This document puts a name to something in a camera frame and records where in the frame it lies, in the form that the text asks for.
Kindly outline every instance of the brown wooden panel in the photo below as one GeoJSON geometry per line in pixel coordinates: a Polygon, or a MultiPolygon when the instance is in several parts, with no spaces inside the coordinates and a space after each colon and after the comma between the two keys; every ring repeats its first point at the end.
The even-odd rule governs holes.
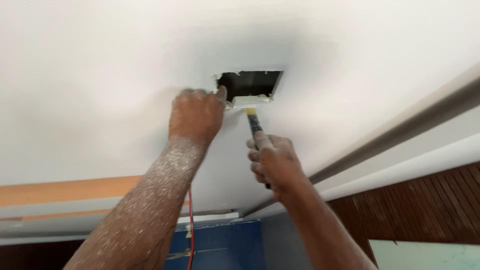
{"type": "Polygon", "coordinates": [[[60,270],[83,240],[0,246],[2,270],[60,270]]]}
{"type": "Polygon", "coordinates": [[[368,239],[480,245],[480,162],[331,203],[373,258],[368,239]]]}

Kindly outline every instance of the red wire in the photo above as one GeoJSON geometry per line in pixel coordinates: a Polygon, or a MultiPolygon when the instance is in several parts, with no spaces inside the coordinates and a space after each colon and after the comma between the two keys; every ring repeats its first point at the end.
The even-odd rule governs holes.
{"type": "Polygon", "coordinates": [[[190,270],[192,268],[192,261],[193,261],[193,245],[195,243],[194,237],[193,237],[193,214],[192,214],[192,190],[189,188],[188,189],[188,204],[189,204],[189,212],[190,212],[190,230],[192,231],[192,248],[190,249],[190,259],[188,260],[188,268],[187,270],[190,270]]]}

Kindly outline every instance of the blue wall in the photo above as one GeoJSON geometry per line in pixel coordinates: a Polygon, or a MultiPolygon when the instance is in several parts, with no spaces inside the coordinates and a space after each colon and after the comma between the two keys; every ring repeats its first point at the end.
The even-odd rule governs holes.
{"type": "MultiPolygon", "coordinates": [[[[170,254],[185,252],[189,243],[186,234],[173,234],[170,254]]],[[[188,260],[168,259],[163,269],[186,270],[188,260]]],[[[195,229],[192,270],[266,270],[260,222],[195,229]]]]}

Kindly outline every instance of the forearm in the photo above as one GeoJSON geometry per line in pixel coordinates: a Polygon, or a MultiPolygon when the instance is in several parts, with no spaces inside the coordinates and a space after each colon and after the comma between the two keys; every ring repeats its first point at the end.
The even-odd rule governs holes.
{"type": "Polygon", "coordinates": [[[206,148],[176,139],[77,250],[65,269],[161,269],[206,148]]]}
{"type": "Polygon", "coordinates": [[[283,196],[314,269],[376,269],[307,180],[283,196]]]}

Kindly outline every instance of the rectangular hole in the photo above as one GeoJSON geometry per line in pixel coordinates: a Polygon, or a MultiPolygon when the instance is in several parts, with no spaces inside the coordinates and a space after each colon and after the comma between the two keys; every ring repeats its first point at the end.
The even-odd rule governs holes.
{"type": "Polygon", "coordinates": [[[234,97],[260,96],[271,98],[282,71],[225,72],[217,79],[217,86],[227,88],[227,101],[234,97]]]}

